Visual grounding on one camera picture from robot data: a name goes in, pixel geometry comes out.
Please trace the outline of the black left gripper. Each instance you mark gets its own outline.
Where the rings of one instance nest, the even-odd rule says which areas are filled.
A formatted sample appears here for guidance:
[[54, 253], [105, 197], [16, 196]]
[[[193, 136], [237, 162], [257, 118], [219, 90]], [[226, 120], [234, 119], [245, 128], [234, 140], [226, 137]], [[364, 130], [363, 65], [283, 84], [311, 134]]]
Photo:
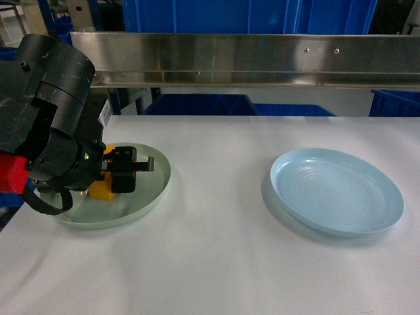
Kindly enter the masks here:
[[[70, 171], [70, 189], [86, 190], [101, 174], [102, 162], [104, 170], [109, 172], [144, 172], [154, 171], [154, 158], [137, 161], [137, 149], [134, 146], [116, 146], [105, 151], [106, 145], [98, 139], [86, 140], [77, 138], [77, 154]], [[111, 174], [111, 192], [127, 194], [135, 191], [136, 174]]]

